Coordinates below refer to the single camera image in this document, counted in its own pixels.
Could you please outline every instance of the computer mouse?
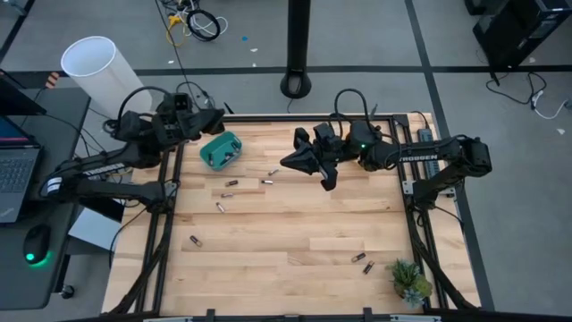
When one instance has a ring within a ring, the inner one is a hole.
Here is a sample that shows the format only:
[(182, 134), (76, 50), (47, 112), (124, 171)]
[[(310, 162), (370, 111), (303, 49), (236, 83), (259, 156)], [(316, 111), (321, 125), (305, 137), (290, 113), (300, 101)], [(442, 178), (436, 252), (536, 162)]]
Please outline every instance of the computer mouse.
[(47, 254), (50, 244), (50, 232), (48, 225), (37, 225), (28, 231), (24, 240), (24, 258), (28, 264), (36, 264), (42, 261)]

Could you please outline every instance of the green bowl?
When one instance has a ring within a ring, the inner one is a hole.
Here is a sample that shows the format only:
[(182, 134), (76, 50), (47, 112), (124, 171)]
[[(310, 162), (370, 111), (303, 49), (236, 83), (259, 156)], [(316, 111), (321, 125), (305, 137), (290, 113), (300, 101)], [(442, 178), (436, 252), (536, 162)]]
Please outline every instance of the green bowl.
[[(239, 149), (238, 151), (232, 146), (232, 143)], [(208, 167), (215, 171), (221, 171), (240, 157), (242, 154), (242, 142), (234, 133), (226, 131), (200, 149), (199, 154)]]

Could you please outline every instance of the succulent plant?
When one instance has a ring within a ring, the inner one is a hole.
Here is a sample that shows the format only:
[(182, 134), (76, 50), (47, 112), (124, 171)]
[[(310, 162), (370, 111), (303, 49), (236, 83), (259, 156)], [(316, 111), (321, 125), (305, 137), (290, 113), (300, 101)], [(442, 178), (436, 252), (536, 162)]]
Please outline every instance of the succulent plant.
[(405, 290), (403, 301), (410, 309), (419, 309), (423, 305), (424, 296), (419, 291), (412, 289)]
[(433, 285), (419, 272), (419, 266), (406, 260), (397, 259), (386, 267), (393, 274), (393, 288), (407, 303), (410, 309), (418, 309), (423, 299), (430, 296)]

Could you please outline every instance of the wooden tabletop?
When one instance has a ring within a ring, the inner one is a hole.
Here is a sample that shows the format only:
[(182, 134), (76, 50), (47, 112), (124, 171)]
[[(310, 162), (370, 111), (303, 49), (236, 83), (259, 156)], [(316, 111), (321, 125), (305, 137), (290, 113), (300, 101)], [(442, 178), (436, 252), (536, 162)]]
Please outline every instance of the wooden tabletop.
[[(426, 117), (434, 132), (432, 117)], [(418, 114), (409, 120), (416, 140), (425, 124)], [(388, 123), (376, 124), (390, 132)], [(396, 258), (413, 260), (397, 171), (368, 173), (356, 162), (339, 164), (337, 188), (326, 192), (320, 175), (279, 164), (294, 151), (294, 129), (305, 127), (312, 135), (316, 122), (225, 125), (243, 142), (242, 156), (227, 169), (215, 173), (200, 160), (199, 150), (213, 137), (185, 147), (161, 314), (204, 316), (207, 309), (216, 309), (217, 315), (361, 314), (364, 307), (374, 314), (412, 312), (395, 294), (385, 269)], [(269, 178), (274, 168), (280, 171)], [(406, 172), (411, 179), (409, 165)], [(133, 181), (155, 181), (157, 175), (158, 167), (137, 170)], [(239, 184), (226, 188), (230, 180)], [(225, 192), (234, 197), (221, 199)], [(456, 213), (453, 199), (439, 197), (437, 205)], [(140, 210), (126, 209), (123, 222)], [(479, 305), (458, 221), (440, 210), (430, 211), (430, 217), (443, 271)], [(149, 218), (142, 215), (118, 238), (103, 311), (119, 302), (140, 272)], [(157, 231), (160, 236), (163, 221)], [(203, 242), (202, 248), (189, 240), (191, 235)], [(363, 251), (367, 257), (352, 263)], [(375, 265), (364, 275), (369, 260)], [(427, 277), (433, 280), (430, 273)], [(148, 309), (154, 289), (152, 277)], [(437, 306), (435, 296), (432, 304)]]

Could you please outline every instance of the white cylinder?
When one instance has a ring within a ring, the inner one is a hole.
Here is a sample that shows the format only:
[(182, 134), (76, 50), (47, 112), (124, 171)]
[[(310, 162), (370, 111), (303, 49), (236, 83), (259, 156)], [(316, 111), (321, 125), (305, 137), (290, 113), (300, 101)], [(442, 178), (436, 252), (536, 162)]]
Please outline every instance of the white cylinder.
[[(85, 90), (111, 118), (123, 100), (143, 86), (113, 41), (93, 36), (76, 41), (62, 55), (62, 69)], [(124, 109), (137, 113), (151, 110), (153, 99), (147, 90), (137, 93)]]

